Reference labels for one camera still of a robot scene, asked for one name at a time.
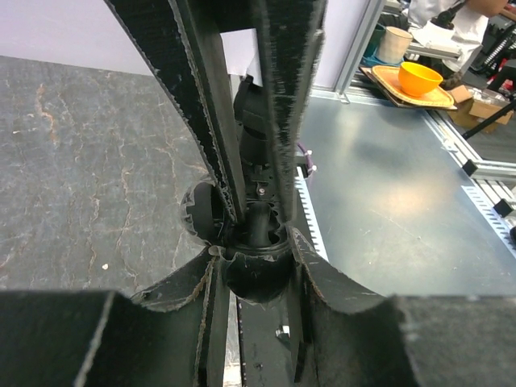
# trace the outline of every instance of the person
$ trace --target person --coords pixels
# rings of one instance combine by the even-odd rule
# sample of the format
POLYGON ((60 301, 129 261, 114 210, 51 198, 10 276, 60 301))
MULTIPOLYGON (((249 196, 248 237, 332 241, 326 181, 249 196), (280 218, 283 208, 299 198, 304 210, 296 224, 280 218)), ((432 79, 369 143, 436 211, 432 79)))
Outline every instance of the person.
MULTIPOLYGON (((384 27, 398 27, 408 31, 410 27, 423 28, 433 17, 446 11, 461 0, 412 0, 402 15, 381 15, 378 23, 384 27)), ((467 0, 453 19, 455 34, 452 40, 460 47, 456 60, 440 60, 420 56, 418 63, 434 69, 443 78, 441 86, 453 89, 460 84, 461 69, 473 51, 482 44, 489 18, 498 15, 508 0, 467 0)))

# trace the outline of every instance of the white paper cup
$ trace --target white paper cup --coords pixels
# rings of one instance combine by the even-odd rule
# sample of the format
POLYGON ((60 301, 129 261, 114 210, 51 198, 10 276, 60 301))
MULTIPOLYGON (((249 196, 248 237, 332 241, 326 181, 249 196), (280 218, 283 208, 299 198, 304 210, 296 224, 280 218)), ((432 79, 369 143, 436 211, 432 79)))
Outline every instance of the white paper cup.
POLYGON ((407 31, 396 27, 387 27, 380 46, 378 46, 377 58, 392 65, 401 62, 412 39, 412 35, 407 31))

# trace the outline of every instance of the gray countertop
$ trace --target gray countertop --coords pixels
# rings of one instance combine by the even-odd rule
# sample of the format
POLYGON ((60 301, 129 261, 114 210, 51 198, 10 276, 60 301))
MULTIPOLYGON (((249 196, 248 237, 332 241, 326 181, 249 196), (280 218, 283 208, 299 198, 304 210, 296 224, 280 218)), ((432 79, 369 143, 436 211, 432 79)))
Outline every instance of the gray countertop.
MULTIPOLYGON (((206 173, 153 77, 0 57, 0 289, 127 296, 201 251, 179 222, 206 173)), ((239 385, 235 298, 225 385, 239 385)))

